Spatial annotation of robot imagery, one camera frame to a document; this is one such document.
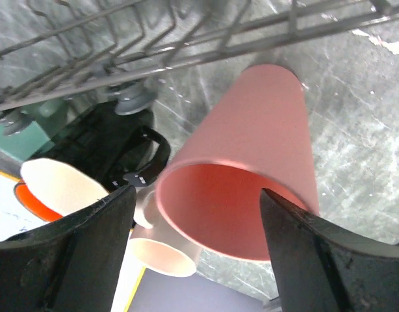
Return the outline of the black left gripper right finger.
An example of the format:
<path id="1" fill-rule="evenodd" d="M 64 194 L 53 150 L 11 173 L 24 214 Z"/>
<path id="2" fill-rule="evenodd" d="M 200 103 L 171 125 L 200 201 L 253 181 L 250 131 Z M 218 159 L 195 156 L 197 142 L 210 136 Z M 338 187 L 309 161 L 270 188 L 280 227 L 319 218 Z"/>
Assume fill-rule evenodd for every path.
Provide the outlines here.
<path id="1" fill-rule="evenodd" d="M 399 311 L 399 246 L 337 226 L 266 188 L 260 210 L 282 311 Z"/>

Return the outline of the black mug white inside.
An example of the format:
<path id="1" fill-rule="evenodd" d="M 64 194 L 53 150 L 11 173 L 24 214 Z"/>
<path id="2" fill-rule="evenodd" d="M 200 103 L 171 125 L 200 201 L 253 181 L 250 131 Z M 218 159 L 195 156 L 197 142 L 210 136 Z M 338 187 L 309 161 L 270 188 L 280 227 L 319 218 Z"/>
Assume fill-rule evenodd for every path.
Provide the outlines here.
<path id="1" fill-rule="evenodd" d="M 120 116 L 112 104 L 86 111 L 44 144 L 20 169 L 30 192 L 50 210 L 70 215 L 122 186 L 151 185 L 171 147 L 144 109 Z"/>

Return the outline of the pink tumbler cup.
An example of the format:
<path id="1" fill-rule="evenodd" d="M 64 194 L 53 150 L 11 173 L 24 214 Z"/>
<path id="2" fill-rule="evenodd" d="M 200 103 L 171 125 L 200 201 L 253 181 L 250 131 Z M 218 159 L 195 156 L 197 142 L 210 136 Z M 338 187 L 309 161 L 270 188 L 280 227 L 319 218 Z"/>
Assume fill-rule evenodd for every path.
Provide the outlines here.
<path id="1" fill-rule="evenodd" d="M 274 64 L 239 75 L 161 172 L 155 199 L 188 240 L 228 258 L 267 263 L 262 189 L 319 212 L 302 84 Z"/>

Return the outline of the pink mug with handle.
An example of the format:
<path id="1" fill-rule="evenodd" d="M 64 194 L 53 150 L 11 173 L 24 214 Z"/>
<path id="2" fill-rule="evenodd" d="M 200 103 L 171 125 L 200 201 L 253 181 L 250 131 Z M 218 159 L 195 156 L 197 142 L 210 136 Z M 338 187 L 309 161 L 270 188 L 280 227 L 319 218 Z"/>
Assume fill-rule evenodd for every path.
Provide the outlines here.
<path id="1" fill-rule="evenodd" d="M 145 267 L 177 278 L 196 273 L 202 248 L 162 217 L 153 186 L 137 192 L 133 220 L 136 224 L 129 239 L 130 251 Z"/>

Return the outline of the green mug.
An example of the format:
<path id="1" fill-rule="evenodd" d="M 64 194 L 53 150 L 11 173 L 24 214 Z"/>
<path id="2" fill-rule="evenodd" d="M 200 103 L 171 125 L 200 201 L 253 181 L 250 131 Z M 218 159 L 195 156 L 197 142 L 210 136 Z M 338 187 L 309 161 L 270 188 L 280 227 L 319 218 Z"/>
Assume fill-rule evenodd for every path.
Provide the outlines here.
<path id="1" fill-rule="evenodd" d="M 17 161 L 27 160 L 66 124 L 68 104 L 51 99 L 0 111 L 0 152 Z"/>

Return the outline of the orange mug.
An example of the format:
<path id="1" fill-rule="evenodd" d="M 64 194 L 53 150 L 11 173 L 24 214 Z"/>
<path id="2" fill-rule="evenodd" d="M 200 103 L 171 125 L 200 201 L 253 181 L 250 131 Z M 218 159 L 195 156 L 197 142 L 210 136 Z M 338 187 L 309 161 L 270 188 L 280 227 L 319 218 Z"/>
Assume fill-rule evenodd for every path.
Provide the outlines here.
<path id="1" fill-rule="evenodd" d="M 14 186 L 16 199 L 34 216 L 46 222 L 54 222 L 62 218 L 62 215 L 54 212 L 40 202 L 28 189 L 26 183 L 21 180 Z"/>

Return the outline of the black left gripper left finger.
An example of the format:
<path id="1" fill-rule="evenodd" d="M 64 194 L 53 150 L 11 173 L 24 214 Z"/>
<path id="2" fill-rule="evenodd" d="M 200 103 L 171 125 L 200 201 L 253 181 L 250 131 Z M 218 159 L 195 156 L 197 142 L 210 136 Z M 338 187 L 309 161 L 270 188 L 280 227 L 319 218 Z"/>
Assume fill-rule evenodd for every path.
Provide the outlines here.
<path id="1" fill-rule="evenodd" d="M 135 203 L 126 185 L 0 242 L 0 311 L 110 311 Z"/>

